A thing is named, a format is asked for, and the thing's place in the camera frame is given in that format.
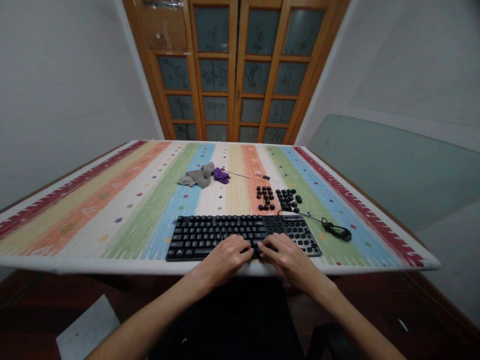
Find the rainbow striped tablecloth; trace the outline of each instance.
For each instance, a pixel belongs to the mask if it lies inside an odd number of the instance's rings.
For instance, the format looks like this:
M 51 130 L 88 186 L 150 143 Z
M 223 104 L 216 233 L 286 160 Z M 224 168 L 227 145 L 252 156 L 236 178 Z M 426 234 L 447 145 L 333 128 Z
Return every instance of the rainbow striped tablecloth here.
M 214 162 L 232 175 L 205 189 L 177 185 Z M 255 175 L 260 171 L 279 183 Z M 344 243 L 307 219 L 327 274 L 426 270 L 439 261 L 304 147 L 190 141 L 131 141 L 0 214 L 0 265 L 57 273 L 184 274 L 196 262 L 166 262 L 179 215 L 273 215 L 256 187 L 295 188 L 302 213 L 352 232 Z M 244 275 L 273 275 L 257 260 Z

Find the blue stripe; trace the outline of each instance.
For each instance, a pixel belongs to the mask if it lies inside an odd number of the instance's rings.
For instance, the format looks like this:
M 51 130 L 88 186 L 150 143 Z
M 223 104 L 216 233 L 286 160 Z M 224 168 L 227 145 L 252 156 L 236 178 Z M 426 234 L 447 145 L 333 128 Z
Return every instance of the blue stripe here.
M 338 226 L 348 228 L 351 231 L 351 243 L 364 259 L 377 259 L 379 263 L 382 263 L 380 259 L 383 259 L 389 266 L 401 265 L 399 259 L 385 248 L 385 243 L 378 238 L 377 234 L 370 231 L 365 224 L 352 213 L 352 210 L 344 203 L 344 200 L 335 191 L 331 190 L 323 178 L 314 172 L 294 149 L 286 146 L 280 146 L 280 148 L 300 175 L 303 176 L 305 182 L 315 192 L 323 205 L 327 207 L 330 214 L 335 217 L 332 219 L 329 218 L 328 221 Z M 310 215 L 316 218 L 314 211 L 311 212 Z
M 215 146 L 215 144 L 210 143 L 201 144 L 188 164 L 188 171 L 199 170 L 201 166 L 208 164 L 212 159 Z M 140 259 L 160 260 L 165 258 L 170 245 L 170 243 L 166 243 L 165 241 L 167 238 L 170 238 L 174 232 L 174 220 L 176 220 L 178 216 L 195 215 L 195 210 L 200 202 L 201 191 L 202 189 L 197 185 L 193 187 L 185 185 L 177 186 L 160 221 L 148 239 L 148 243 Z

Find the keyboard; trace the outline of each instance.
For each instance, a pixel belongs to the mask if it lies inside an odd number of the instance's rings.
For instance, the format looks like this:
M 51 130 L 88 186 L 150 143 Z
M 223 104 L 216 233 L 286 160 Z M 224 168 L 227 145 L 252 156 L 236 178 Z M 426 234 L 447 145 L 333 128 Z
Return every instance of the keyboard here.
M 258 242 L 273 233 L 285 233 L 309 257 L 322 252 L 301 215 L 217 215 L 179 216 L 171 236 L 166 261 L 198 261 L 232 234 L 242 235 L 254 249 L 253 258 L 260 258 Z

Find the gray cloth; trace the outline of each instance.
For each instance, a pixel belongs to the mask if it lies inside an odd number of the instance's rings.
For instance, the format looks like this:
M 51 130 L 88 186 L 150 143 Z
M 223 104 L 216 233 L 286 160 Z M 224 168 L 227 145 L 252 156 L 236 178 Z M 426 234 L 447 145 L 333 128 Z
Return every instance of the gray cloth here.
M 177 184 L 188 185 L 189 187 L 198 184 L 199 187 L 205 189 L 212 181 L 211 178 L 214 170 L 214 163 L 209 162 L 207 165 L 203 165 L 200 170 L 187 171 L 185 176 L 178 179 Z

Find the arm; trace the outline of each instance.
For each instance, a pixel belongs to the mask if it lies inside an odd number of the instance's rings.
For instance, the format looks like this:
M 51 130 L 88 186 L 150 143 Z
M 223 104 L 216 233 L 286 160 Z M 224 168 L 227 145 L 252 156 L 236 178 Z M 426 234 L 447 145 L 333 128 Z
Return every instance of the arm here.
M 278 252 L 267 245 L 274 246 Z M 260 256 L 271 263 L 283 279 L 330 313 L 369 359 L 405 359 L 287 235 L 274 233 L 258 246 Z
M 112 332 L 87 359 L 145 358 L 182 312 L 225 284 L 252 254 L 250 243 L 243 237 L 228 237 L 179 282 Z

